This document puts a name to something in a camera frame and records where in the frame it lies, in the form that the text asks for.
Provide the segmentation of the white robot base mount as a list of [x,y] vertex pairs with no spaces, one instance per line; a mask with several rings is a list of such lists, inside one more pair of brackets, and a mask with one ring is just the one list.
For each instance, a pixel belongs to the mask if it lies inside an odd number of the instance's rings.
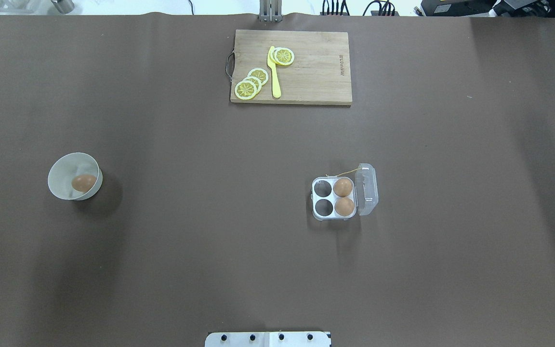
[[213,332],[205,338],[205,347],[331,347],[330,332]]

